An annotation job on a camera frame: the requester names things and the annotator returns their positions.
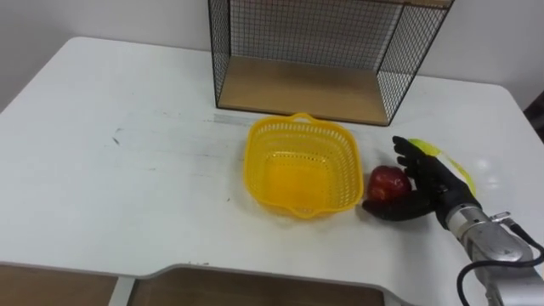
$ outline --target yellow plastic basket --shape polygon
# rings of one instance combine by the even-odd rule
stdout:
[[[351,133],[303,113],[269,116],[252,126],[244,183],[262,205],[300,218],[350,209],[363,196]]]

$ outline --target robotic arm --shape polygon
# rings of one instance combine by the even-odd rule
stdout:
[[[486,288],[490,306],[544,306],[544,280],[534,268],[544,262],[544,248],[510,218],[509,212],[488,217],[447,158],[427,155],[401,137],[393,137],[393,142],[399,154],[397,162],[414,179],[416,190],[390,203],[367,200],[363,208],[389,221],[435,212],[442,227],[459,240],[472,261],[457,277],[463,306],[469,304],[462,283],[473,269]],[[540,252],[538,258],[533,259],[530,246]]]
[[[457,291],[463,306],[468,301],[462,290],[465,275],[475,269],[485,286],[490,306],[542,306],[544,280],[533,268],[542,263],[544,249],[516,224],[508,212],[493,217],[470,204],[450,211],[447,228],[461,242],[473,263],[463,268],[457,278]],[[511,235],[503,226],[507,226]],[[540,257],[533,259],[529,244]]]

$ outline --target wire mesh shelf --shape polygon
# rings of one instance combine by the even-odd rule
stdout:
[[[218,107],[388,125],[452,0],[208,0]]]

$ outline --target white table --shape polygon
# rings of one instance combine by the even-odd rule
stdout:
[[[198,266],[459,304],[468,257],[434,215],[298,222],[257,205],[242,149],[262,116],[215,108],[208,52],[70,40],[0,116],[0,262],[130,278]],[[394,164],[395,134],[436,144],[487,213],[511,211],[544,242],[544,146],[505,89],[418,77],[391,127],[343,125],[366,173]],[[473,275],[465,287],[483,301]]]

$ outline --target red apple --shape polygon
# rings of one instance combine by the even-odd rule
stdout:
[[[387,201],[410,193],[411,184],[398,167],[379,166],[372,170],[368,182],[368,199]]]

